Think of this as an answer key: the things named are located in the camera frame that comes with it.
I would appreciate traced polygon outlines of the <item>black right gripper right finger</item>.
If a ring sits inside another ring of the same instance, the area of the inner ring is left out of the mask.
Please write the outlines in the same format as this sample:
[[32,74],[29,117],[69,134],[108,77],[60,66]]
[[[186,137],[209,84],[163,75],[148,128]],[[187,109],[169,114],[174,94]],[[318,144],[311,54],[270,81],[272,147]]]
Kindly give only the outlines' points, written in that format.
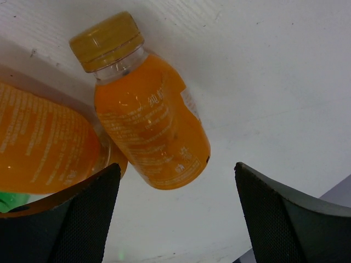
[[350,262],[350,208],[307,195],[245,163],[236,188],[256,262]]

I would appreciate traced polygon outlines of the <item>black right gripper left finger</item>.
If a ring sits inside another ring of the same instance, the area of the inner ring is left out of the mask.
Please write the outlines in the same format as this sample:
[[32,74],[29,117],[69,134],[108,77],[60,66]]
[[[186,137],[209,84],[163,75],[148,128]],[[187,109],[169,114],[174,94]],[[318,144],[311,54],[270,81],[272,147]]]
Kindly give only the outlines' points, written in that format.
[[1,214],[1,262],[102,262],[121,168]]

